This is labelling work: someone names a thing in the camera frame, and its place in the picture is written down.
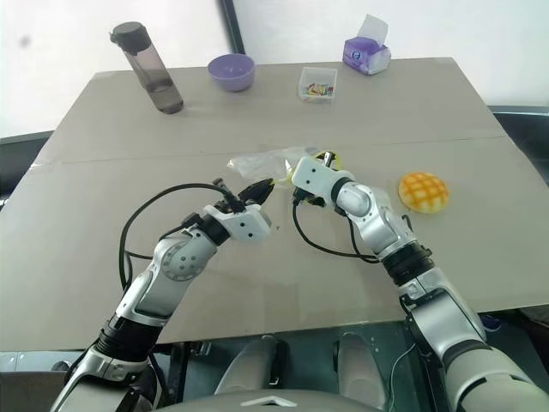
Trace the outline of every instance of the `table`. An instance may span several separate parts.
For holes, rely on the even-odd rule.
[[[399,213],[400,176],[435,173],[451,190],[441,214],[410,214],[422,244],[477,311],[549,301],[549,191],[450,58],[395,60],[366,77],[338,63],[335,102],[297,97],[303,64],[258,66],[254,86],[219,90],[205,68],[172,70],[185,109],[154,110],[131,72],[97,74],[0,213],[0,350],[82,348],[116,307],[121,228],[167,186],[223,177],[232,155],[315,145],[357,180],[384,188]],[[311,249],[293,228],[288,190],[264,206],[272,235],[227,242],[193,281],[160,342],[402,319],[380,265]],[[136,221],[128,247],[217,200],[174,193]],[[309,236],[351,250],[336,214],[299,209]],[[145,263],[136,265],[142,269]]]

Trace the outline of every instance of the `water bottle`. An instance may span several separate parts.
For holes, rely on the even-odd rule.
[[[148,37],[147,29],[141,23],[128,21],[116,26],[112,30],[111,41],[122,48],[139,82],[158,110],[172,114],[183,108],[181,94]]]

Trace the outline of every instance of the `clear plastic bag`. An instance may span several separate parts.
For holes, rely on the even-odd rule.
[[[278,186],[291,187],[287,182],[299,159],[303,156],[314,156],[317,153],[317,148],[300,147],[241,154],[231,158],[227,167],[240,173],[245,179],[252,181],[274,179]]]

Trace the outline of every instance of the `white tissue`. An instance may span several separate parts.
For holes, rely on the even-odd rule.
[[[357,37],[366,37],[375,40],[381,47],[383,43],[385,43],[388,31],[389,25],[385,21],[380,20],[373,15],[366,15]]]

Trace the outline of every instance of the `tissue box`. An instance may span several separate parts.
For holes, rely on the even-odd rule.
[[[345,42],[343,62],[365,75],[375,75],[387,69],[391,52],[386,45],[366,37],[355,37]]]

